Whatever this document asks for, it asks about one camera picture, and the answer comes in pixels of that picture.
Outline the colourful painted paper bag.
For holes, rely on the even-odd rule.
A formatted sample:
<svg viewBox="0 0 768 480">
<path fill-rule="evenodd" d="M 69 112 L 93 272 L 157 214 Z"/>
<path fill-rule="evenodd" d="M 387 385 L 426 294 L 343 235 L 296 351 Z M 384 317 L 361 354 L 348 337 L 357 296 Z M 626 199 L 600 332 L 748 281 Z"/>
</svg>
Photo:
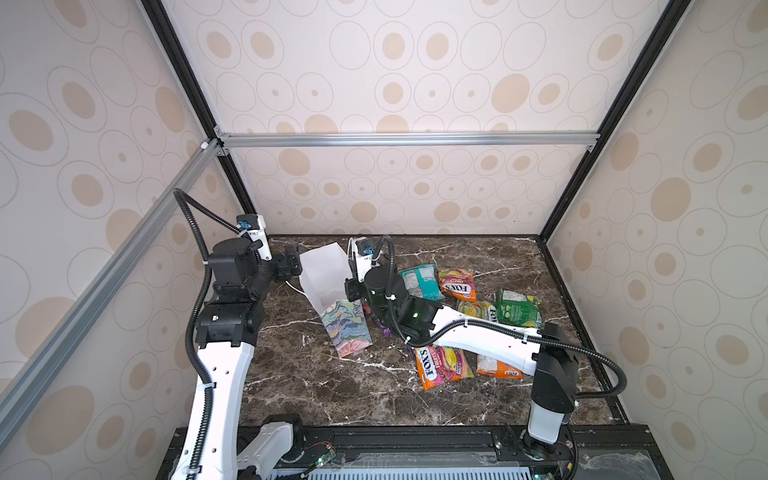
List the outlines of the colourful painted paper bag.
<svg viewBox="0 0 768 480">
<path fill-rule="evenodd" d="M 317 312 L 340 358 L 357 354 L 371 345 L 360 300 L 349 301 L 345 281 L 352 278 L 346 253 L 337 243 L 300 254 L 299 281 Z"/>
</svg>

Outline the orange multicolour Fox's candy packet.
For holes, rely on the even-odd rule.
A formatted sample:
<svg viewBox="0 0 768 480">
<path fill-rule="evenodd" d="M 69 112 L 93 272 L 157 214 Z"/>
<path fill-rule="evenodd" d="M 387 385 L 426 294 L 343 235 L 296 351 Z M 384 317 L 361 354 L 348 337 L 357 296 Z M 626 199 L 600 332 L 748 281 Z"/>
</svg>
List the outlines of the orange multicolour Fox's candy packet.
<svg viewBox="0 0 768 480">
<path fill-rule="evenodd" d="M 426 346 L 415 348 L 414 354 L 419 378 L 425 390 L 474 377 L 461 349 Z"/>
</svg>

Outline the orange white snack packet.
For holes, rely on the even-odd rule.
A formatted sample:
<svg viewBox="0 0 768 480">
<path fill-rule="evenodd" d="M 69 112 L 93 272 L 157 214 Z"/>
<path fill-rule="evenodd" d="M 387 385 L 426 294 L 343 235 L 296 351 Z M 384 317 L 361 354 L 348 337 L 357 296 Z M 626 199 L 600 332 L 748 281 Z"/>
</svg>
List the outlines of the orange white snack packet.
<svg viewBox="0 0 768 480">
<path fill-rule="evenodd" d="M 492 357 L 480 354 L 477 355 L 476 372 L 481 375 L 499 379 L 523 378 L 523 373 L 519 369 Z"/>
</svg>

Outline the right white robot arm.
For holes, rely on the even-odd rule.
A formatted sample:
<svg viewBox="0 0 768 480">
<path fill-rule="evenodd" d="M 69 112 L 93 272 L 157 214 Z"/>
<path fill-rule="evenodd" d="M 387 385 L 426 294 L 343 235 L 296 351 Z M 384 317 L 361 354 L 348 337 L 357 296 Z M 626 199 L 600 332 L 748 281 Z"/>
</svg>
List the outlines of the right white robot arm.
<svg viewBox="0 0 768 480">
<path fill-rule="evenodd" d="M 533 378 L 527 435 L 547 445 L 575 409 L 578 359 L 558 326 L 522 328 L 464 315 L 438 301 L 411 296 L 403 279 L 367 260 L 352 267 L 345 289 L 364 300 L 375 318 L 412 348 L 437 345 L 500 360 Z"/>
</svg>

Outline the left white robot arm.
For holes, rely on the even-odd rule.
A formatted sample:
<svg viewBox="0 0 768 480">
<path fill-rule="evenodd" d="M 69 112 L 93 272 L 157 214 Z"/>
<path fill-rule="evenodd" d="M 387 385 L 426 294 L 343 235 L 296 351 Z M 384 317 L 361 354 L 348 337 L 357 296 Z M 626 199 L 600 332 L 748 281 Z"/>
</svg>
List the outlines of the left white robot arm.
<svg viewBox="0 0 768 480">
<path fill-rule="evenodd" d="M 198 374 L 189 427 L 175 479 L 266 479 L 278 462 L 302 450 L 301 420 L 278 416 L 238 445 L 244 384 L 273 283 L 298 276 L 297 249 L 265 260 L 266 244 L 244 237 L 216 244 L 208 255 L 206 290 L 214 293 L 192 323 L 190 359 Z"/>
</svg>

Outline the purple snack packet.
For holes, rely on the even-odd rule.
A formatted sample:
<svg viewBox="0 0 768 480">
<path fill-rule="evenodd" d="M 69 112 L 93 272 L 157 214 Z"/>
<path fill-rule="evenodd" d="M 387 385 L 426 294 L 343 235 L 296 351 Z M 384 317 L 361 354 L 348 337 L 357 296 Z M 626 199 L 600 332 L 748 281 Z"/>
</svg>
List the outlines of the purple snack packet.
<svg viewBox="0 0 768 480">
<path fill-rule="evenodd" d="M 392 335 L 392 331 L 382 321 L 378 319 L 378 317 L 371 310 L 368 303 L 363 301 L 362 307 L 363 307 L 363 312 L 366 320 L 372 322 L 385 337 L 389 338 Z"/>
</svg>

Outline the teal snack packet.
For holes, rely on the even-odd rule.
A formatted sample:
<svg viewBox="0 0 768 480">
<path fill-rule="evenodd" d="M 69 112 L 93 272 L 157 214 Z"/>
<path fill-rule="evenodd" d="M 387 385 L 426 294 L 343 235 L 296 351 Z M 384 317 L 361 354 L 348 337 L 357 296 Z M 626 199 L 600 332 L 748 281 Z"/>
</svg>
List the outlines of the teal snack packet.
<svg viewBox="0 0 768 480">
<path fill-rule="evenodd" d="M 437 269 L 434 264 L 404 269 L 399 274 L 411 296 L 430 301 L 442 301 L 444 299 L 437 281 Z"/>
</svg>

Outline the orange red Fox's candy packet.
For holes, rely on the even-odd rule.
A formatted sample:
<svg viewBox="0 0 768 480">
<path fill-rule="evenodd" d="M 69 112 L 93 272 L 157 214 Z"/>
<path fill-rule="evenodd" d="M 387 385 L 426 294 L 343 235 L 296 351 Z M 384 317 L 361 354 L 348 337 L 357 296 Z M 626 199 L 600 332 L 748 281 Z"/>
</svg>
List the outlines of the orange red Fox's candy packet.
<svg viewBox="0 0 768 480">
<path fill-rule="evenodd" d="M 445 295 L 452 296 L 461 301 L 477 301 L 474 275 L 467 270 L 439 270 L 438 285 L 441 292 Z"/>
</svg>

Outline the yellow green Fox's candy packet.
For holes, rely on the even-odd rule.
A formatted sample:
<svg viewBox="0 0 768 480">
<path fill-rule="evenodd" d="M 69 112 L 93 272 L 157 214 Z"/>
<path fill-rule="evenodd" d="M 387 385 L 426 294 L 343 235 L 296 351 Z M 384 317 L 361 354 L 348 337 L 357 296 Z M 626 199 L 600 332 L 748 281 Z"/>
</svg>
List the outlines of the yellow green Fox's candy packet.
<svg viewBox="0 0 768 480">
<path fill-rule="evenodd" d="M 497 322 L 497 309 L 495 305 L 489 301 L 477 301 L 470 302 L 465 300 L 459 300 L 457 302 L 457 310 L 467 316 L 487 320 L 491 322 Z"/>
</svg>

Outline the green snack packet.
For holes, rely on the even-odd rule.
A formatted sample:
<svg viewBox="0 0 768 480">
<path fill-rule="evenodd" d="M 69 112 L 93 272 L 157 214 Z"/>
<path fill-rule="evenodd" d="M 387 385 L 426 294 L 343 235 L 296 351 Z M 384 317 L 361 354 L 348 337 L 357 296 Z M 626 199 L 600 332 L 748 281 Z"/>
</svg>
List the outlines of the green snack packet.
<svg viewBox="0 0 768 480">
<path fill-rule="evenodd" d="M 541 300 L 513 290 L 500 288 L 495 296 L 496 318 L 499 323 L 522 328 L 540 328 Z"/>
</svg>

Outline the aluminium left side rail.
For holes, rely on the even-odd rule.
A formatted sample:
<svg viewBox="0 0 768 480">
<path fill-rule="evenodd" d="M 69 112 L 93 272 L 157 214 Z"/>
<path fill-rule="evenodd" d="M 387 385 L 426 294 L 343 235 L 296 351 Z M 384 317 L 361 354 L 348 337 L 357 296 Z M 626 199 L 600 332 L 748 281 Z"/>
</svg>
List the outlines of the aluminium left side rail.
<svg viewBox="0 0 768 480">
<path fill-rule="evenodd" d="M 177 209 L 176 188 L 188 189 L 216 158 L 221 141 L 208 139 L 140 219 L 118 251 L 74 302 L 1 398 L 1 448 L 6 449 L 63 366 Z"/>
</svg>

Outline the black vertical frame post left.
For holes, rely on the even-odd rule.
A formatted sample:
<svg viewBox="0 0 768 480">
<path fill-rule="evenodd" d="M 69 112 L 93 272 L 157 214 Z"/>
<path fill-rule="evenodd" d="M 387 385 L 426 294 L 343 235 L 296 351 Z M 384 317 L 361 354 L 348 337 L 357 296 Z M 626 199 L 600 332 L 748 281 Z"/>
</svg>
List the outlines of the black vertical frame post left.
<svg viewBox="0 0 768 480">
<path fill-rule="evenodd" d="M 206 138 L 209 140 L 221 140 L 222 137 L 217 132 L 217 121 L 198 81 L 198 77 L 193 72 L 179 36 L 172 26 L 170 15 L 165 6 L 161 1 L 157 0 L 141 0 L 139 4 L 158 38 L 176 79 L 182 87 Z M 222 153 L 217 156 L 218 163 L 237 202 L 246 214 L 256 214 L 255 205 L 231 154 L 225 147 L 221 147 L 221 150 Z"/>
</svg>

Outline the black vertical frame post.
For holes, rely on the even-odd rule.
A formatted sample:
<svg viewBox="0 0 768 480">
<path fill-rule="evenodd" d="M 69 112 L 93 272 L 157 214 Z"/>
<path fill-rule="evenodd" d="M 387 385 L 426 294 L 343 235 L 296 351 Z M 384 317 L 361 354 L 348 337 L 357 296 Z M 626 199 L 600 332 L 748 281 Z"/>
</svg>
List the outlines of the black vertical frame post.
<svg viewBox="0 0 768 480">
<path fill-rule="evenodd" d="M 650 31 L 648 39 L 642 45 L 639 55 L 632 65 L 629 74 L 618 90 L 617 96 L 611 104 L 606 117 L 600 124 L 597 132 L 599 137 L 596 143 L 589 149 L 578 163 L 574 174 L 567 183 L 556 206 L 545 223 L 543 230 L 538 235 L 538 243 L 546 245 L 554 235 L 557 227 L 563 220 L 567 210 L 574 201 L 577 193 L 589 176 L 602 151 L 619 126 L 622 118 L 635 99 L 639 90 L 647 80 L 652 69 L 658 62 L 664 48 L 672 38 L 679 23 L 685 16 L 691 0 L 668 1 L 661 12 L 659 20 Z"/>
<path fill-rule="evenodd" d="M 170 15 L 165 6 L 161 1 L 157 0 L 141 0 L 139 4 L 158 38 L 176 79 L 182 87 L 206 138 L 209 140 L 221 140 L 222 137 L 217 132 L 217 121 L 198 81 L 198 77 L 193 72 L 179 36 L 172 26 Z M 255 205 L 231 154 L 225 147 L 221 147 L 221 150 L 222 153 L 217 156 L 218 163 L 237 202 L 246 214 L 256 214 Z"/>
</svg>

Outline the aluminium horizontal back rail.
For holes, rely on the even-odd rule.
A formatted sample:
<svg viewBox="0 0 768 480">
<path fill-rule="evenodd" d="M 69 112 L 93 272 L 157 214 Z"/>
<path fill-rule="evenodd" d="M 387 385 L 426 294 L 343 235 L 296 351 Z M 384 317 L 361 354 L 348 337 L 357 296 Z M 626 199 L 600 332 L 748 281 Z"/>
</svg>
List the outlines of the aluminium horizontal back rail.
<svg viewBox="0 0 768 480">
<path fill-rule="evenodd" d="M 302 133 L 234 134 L 203 143 L 216 148 L 363 148 L 363 147 L 442 147 L 510 145 L 594 145 L 597 131 L 513 131 L 513 132 L 409 132 L 409 133 Z"/>
</svg>

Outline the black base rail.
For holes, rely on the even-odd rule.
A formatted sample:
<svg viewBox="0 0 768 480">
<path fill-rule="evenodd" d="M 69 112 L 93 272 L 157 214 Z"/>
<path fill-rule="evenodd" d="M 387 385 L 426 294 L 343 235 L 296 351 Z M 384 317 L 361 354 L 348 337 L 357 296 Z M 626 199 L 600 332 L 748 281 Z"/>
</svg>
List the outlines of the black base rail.
<svg viewBox="0 0 768 480">
<path fill-rule="evenodd" d="M 305 427 L 302 451 L 238 479 L 669 479 L 645 425 L 567 426 L 533 457 L 523 429 L 497 426 Z"/>
</svg>

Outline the black vertical frame post right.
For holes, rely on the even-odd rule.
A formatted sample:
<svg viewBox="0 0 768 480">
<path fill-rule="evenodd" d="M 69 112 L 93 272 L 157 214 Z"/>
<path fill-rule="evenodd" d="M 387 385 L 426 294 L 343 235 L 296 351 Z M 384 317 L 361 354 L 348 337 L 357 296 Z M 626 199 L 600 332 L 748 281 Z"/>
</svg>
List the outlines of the black vertical frame post right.
<svg viewBox="0 0 768 480">
<path fill-rule="evenodd" d="M 650 31 L 648 39 L 642 45 L 639 55 L 632 65 L 629 74 L 618 90 L 617 96 L 611 104 L 606 117 L 600 124 L 597 132 L 599 137 L 596 143 L 589 149 L 578 163 L 574 174 L 567 183 L 556 206 L 545 223 L 543 230 L 538 235 L 538 243 L 546 245 L 554 235 L 557 227 L 563 220 L 567 210 L 574 201 L 577 193 L 589 176 L 602 151 L 619 126 L 622 118 L 635 99 L 639 90 L 647 80 L 652 69 L 658 62 L 664 48 L 672 38 L 679 23 L 685 16 L 691 0 L 668 1 L 661 12 L 659 20 Z"/>
</svg>

